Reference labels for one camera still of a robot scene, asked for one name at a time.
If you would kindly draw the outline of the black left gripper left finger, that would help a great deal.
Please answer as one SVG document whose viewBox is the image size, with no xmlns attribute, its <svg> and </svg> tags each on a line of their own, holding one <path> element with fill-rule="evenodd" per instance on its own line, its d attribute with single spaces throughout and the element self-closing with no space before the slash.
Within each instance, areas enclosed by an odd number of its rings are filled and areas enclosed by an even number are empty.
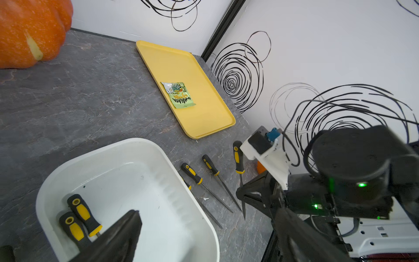
<svg viewBox="0 0 419 262">
<path fill-rule="evenodd" d="M 72 261 L 132 262 L 142 225 L 139 211 L 128 211 Z"/>
</svg>

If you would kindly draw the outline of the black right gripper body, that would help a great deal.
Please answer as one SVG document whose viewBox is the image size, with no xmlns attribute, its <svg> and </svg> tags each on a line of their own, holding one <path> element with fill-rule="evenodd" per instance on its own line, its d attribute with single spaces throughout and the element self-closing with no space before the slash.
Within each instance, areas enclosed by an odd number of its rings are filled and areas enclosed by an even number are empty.
<svg viewBox="0 0 419 262">
<path fill-rule="evenodd" d="M 237 198 L 273 219 L 278 209 L 298 215 L 327 216 L 327 188 L 310 174 L 290 175 L 283 189 L 268 171 L 240 186 Z"/>
</svg>

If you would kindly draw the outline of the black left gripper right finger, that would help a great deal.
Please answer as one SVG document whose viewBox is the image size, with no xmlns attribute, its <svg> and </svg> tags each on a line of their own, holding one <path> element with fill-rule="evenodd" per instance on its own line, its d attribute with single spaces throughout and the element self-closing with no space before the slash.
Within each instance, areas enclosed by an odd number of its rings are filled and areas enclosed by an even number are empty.
<svg viewBox="0 0 419 262">
<path fill-rule="evenodd" d="M 287 208 L 274 219 L 284 262 L 351 262 L 352 259 Z"/>
</svg>

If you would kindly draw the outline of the white storage box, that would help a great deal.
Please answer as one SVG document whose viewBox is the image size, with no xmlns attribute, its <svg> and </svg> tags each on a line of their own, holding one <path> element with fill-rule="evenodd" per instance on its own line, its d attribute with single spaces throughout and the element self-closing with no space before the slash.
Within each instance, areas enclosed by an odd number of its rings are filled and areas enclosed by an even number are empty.
<svg viewBox="0 0 419 262">
<path fill-rule="evenodd" d="M 59 225 L 67 199 L 79 194 L 102 225 L 101 234 L 129 210 L 143 226 L 136 262 L 217 262 L 216 231 L 176 168 L 155 143 L 131 138 L 71 159 L 42 184 L 36 214 L 61 262 L 79 253 Z"/>
</svg>

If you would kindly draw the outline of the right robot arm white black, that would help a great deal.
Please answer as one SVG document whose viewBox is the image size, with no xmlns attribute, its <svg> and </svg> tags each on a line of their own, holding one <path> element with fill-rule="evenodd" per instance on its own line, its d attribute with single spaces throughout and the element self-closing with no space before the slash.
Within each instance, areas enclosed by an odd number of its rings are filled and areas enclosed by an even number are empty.
<svg viewBox="0 0 419 262">
<path fill-rule="evenodd" d="M 419 149 L 385 126 L 321 131 L 303 153 L 306 173 L 292 175 L 276 130 L 234 143 L 265 170 L 236 195 L 269 217 L 263 261 L 352 262 L 419 251 Z"/>
</svg>

